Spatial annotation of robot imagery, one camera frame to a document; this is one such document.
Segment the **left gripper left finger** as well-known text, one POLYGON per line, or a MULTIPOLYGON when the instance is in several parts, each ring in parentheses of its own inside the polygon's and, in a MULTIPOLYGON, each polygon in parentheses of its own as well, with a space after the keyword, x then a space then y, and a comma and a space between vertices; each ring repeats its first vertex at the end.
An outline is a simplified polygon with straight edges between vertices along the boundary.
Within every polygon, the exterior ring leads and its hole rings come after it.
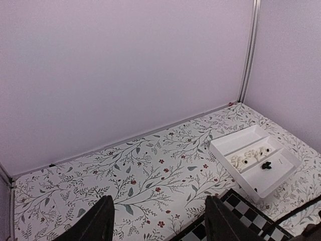
POLYGON ((115 208, 110 195, 101 197, 58 241, 112 240, 115 208))

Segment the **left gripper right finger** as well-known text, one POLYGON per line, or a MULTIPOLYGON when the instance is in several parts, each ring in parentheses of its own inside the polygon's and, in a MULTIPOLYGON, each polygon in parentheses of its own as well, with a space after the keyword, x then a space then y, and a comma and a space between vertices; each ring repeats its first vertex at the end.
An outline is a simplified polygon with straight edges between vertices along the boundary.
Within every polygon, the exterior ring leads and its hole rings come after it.
POLYGON ((254 231, 247 228, 216 196, 207 196, 205 200, 205 230, 207 240, 263 240, 254 231))

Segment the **white plastic tray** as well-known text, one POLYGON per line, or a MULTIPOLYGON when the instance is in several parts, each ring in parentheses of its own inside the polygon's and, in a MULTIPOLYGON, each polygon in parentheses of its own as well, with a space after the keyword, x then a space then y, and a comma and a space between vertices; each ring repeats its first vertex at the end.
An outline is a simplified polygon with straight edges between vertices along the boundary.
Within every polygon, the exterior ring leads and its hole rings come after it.
POLYGON ((302 164, 259 125, 214 139, 209 150, 256 203, 268 197, 302 164))

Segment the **floral patterned table mat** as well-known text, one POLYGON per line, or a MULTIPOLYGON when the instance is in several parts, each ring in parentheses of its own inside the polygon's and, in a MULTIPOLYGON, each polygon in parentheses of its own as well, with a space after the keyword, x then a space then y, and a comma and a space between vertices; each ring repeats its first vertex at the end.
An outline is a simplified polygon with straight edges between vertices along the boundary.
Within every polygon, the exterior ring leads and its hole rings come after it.
POLYGON ((216 138, 258 125, 301 162, 257 205, 277 220, 320 195, 320 153, 238 103, 158 133, 53 164, 15 181, 15 240, 53 240, 102 196, 115 205, 114 240, 167 240, 205 209, 208 195, 244 191, 210 153, 216 138))

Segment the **left aluminium frame post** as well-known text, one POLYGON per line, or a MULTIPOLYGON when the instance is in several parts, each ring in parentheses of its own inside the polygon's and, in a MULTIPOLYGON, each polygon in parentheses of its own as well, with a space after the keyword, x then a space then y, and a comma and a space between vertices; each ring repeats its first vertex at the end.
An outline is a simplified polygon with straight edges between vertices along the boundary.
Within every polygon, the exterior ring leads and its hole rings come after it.
POLYGON ((15 240, 13 179, 1 164, 1 240, 15 240))

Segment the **aluminium frame post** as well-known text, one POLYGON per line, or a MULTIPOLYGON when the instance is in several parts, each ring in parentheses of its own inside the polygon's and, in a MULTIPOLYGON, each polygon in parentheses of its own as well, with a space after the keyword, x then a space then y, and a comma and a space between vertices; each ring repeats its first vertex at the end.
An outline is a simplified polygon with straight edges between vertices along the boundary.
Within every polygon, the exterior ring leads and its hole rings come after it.
POLYGON ((241 86, 240 86, 238 99, 237 99, 237 101, 241 102, 241 103, 243 103, 245 100, 247 88, 248 88, 248 84, 249 84, 249 80, 250 80, 254 52, 255 52, 255 45, 256 45, 260 8, 261 8, 261 0, 254 0, 253 1, 250 32, 249 32, 249 39, 248 39, 245 63, 244 63, 244 68, 243 68, 243 73, 242 73, 242 81, 241 81, 241 86))
POLYGON ((15 240, 13 179, 1 164, 1 240, 15 240))

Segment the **right aluminium frame post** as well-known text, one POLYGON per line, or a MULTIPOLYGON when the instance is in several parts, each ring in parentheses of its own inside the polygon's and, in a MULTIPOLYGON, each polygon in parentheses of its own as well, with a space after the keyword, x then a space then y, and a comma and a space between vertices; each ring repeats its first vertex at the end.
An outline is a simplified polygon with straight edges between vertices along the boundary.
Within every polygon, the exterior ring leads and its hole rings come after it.
POLYGON ((243 68, 243 73, 242 73, 242 81, 241 81, 241 86, 240 86, 238 99, 237 99, 237 101, 241 102, 241 103, 243 103, 245 100, 247 88, 248 88, 248 84, 249 84, 249 80, 250 80, 254 52, 255 52, 255 45, 256 45, 260 8, 261 8, 261 0, 254 0, 253 1, 250 32, 249 32, 249 39, 248 39, 245 63, 244 63, 244 68, 243 68))

